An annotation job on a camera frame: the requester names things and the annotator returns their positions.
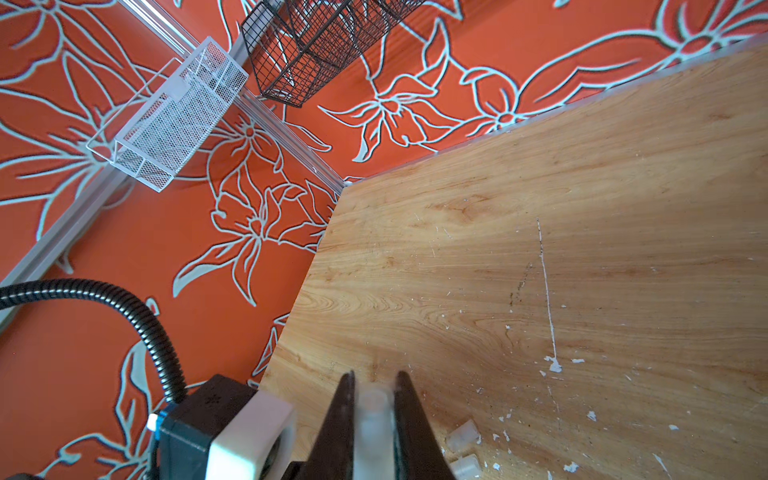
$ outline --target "white 3d-printed part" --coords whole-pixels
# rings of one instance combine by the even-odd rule
[[[211,37],[163,83],[115,137],[110,162],[163,190],[232,105],[248,74]]]
[[[293,406],[259,391],[211,442],[205,480],[280,480],[296,440]],[[279,442],[269,472],[267,457]]]

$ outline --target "white wire basket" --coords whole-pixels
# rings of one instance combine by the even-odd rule
[[[208,138],[247,79],[243,68],[207,38],[120,129],[110,163],[163,190]]]

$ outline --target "black cable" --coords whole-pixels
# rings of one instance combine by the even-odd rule
[[[37,302],[74,298],[111,306],[122,313],[147,346],[167,402],[187,398],[184,373],[173,345],[157,317],[133,293],[111,283],[83,279],[36,280],[0,287],[0,310]]]

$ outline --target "white paint streak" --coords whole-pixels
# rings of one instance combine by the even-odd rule
[[[670,480],[672,480],[672,475],[670,475],[670,471],[667,470],[667,466],[664,464],[664,462],[661,461],[661,458],[659,457],[659,455],[656,455],[655,453],[653,455],[656,461],[659,462],[659,465],[661,465],[661,468],[664,469],[664,472],[667,474],[667,477],[669,477]]]
[[[545,360],[552,361],[549,367],[550,372],[560,373],[563,367],[558,363],[558,346],[554,342],[554,324],[552,323],[552,308],[549,304],[549,280],[547,279],[547,266],[544,263],[544,239],[541,237],[541,222],[536,217],[536,226],[538,227],[538,248],[541,257],[541,269],[544,271],[544,288],[547,291],[547,315],[549,317],[549,333],[552,334],[552,356],[545,357]]]

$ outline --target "scratch mark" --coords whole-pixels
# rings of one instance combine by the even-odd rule
[[[560,430],[562,432],[563,428],[560,425],[560,406],[554,400],[554,396],[552,395],[552,388],[550,388],[549,385],[547,385],[547,391],[549,392],[549,398],[552,400],[552,403],[554,403],[554,407],[558,410],[558,430]]]
[[[669,477],[670,480],[672,480],[672,475],[670,475],[670,471],[667,470],[667,466],[664,464],[664,462],[661,461],[661,458],[659,457],[659,455],[656,455],[654,453],[653,456],[656,459],[656,461],[659,462],[659,465],[661,465],[661,468],[664,469],[664,472],[667,474],[667,477]]]
[[[541,269],[544,271],[544,287],[547,290],[547,315],[549,316],[549,332],[552,334],[552,356],[544,357],[544,360],[552,362],[549,366],[550,372],[560,373],[563,367],[558,362],[558,347],[554,343],[554,324],[552,323],[552,308],[549,304],[549,281],[547,280],[547,266],[544,264],[544,240],[541,238],[541,223],[536,217],[536,226],[538,227],[538,247],[541,257]]]

